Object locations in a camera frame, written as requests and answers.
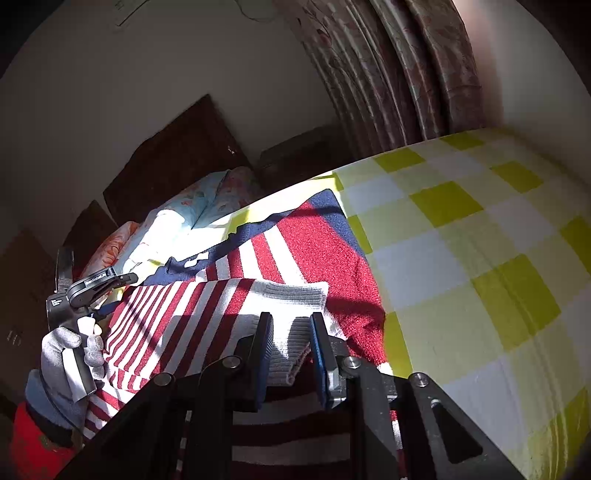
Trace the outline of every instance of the navy blue fabric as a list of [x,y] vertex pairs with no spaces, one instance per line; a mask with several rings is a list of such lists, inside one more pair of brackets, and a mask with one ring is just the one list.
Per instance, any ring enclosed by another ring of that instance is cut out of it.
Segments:
[[115,300],[112,301],[111,303],[107,303],[105,305],[102,305],[100,307],[100,309],[98,309],[96,311],[96,314],[99,317],[106,317],[107,315],[113,313],[115,311],[115,309],[119,306],[119,304],[121,303],[121,300]]
[[[47,378],[46,381],[51,383],[51,378]],[[72,426],[62,415],[65,415],[78,428],[82,428],[84,425],[87,400],[84,398],[78,402],[73,402],[71,398],[63,397],[49,385],[46,390],[43,388],[41,374],[37,369],[29,372],[25,386],[25,399],[39,415],[63,429],[71,430]]]
[[[322,190],[322,192],[315,194],[307,201],[312,204],[317,213],[324,217],[333,230],[335,230],[335,232],[337,232],[358,255],[365,258],[365,254],[361,250],[357,239],[351,231],[349,222],[347,221],[343,210],[341,210],[339,202],[332,190]],[[215,263],[220,258],[225,257],[244,242],[247,242],[260,233],[264,233],[271,229],[280,220],[283,220],[292,212],[293,210],[287,210],[286,212],[273,213],[262,222],[245,223],[240,225],[236,229],[236,233],[230,233],[227,240],[184,260],[178,261],[171,257],[162,267],[158,267],[153,275],[146,278],[142,285],[167,285],[175,281],[192,280],[198,272]],[[185,267],[186,262],[195,261],[197,256],[205,252],[208,253],[206,260],[197,260],[192,267]]]

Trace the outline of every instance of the yellow checkered bedsheet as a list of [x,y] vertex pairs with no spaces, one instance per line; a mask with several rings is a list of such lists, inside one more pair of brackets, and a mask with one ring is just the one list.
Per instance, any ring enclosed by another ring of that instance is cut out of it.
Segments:
[[378,282],[394,374],[428,373],[526,478],[558,478],[589,431],[582,185],[507,132],[481,129],[277,192],[202,229],[203,248],[325,188]]

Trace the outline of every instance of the blue gripper pad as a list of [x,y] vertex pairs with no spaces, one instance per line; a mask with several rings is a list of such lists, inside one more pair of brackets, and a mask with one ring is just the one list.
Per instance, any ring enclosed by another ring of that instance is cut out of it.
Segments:
[[312,358],[314,360],[314,380],[316,383],[316,394],[322,408],[328,408],[327,400],[327,385],[326,385],[326,368],[324,367],[324,359],[322,358],[322,350],[320,349],[320,342],[316,332],[314,320],[310,316],[310,350],[312,351]]
[[258,372],[258,382],[256,385],[255,405],[259,410],[265,401],[267,393],[267,377],[269,376],[269,365],[271,363],[271,352],[273,351],[273,319],[271,317],[267,328],[265,329],[265,344],[261,349],[261,362]]

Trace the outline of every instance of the pillow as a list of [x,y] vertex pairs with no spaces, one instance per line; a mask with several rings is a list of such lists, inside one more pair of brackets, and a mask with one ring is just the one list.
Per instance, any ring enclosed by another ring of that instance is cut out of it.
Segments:
[[232,212],[236,212],[265,196],[261,186],[256,182],[252,170],[248,167],[237,167],[228,172],[221,182],[217,195],[199,217],[193,228],[202,228]]
[[183,232],[191,230],[206,206],[213,201],[228,171],[217,171],[189,185],[179,194],[152,210],[119,254],[114,269],[129,273],[137,265],[168,259],[169,249]]
[[101,243],[100,247],[96,249],[95,253],[82,270],[79,278],[87,277],[94,272],[113,265],[119,256],[119,252],[121,252],[121,249],[127,243],[129,237],[134,234],[138,227],[138,223],[127,222],[110,234],[107,239]]

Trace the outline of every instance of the black metal bracket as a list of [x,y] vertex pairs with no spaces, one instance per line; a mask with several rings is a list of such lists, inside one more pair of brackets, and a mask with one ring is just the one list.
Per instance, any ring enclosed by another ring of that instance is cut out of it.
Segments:
[[397,412],[410,480],[523,480],[478,426],[423,373],[408,379],[382,374],[349,356],[344,340],[329,336],[322,314],[310,318],[310,347],[321,405],[353,416],[354,480],[398,480],[390,411]]
[[90,306],[105,293],[138,281],[135,273],[117,275],[113,267],[72,281],[74,255],[72,250],[61,247],[56,261],[56,290],[46,301],[47,326],[49,330],[65,326],[78,332],[76,320],[94,314]]
[[[184,433],[181,478],[228,479],[233,412],[260,408],[267,388],[272,332],[273,317],[263,312],[254,335],[240,339],[234,355],[189,377],[156,375],[57,479],[102,479],[105,465],[118,478],[170,478]],[[192,414],[185,431],[188,411]]]

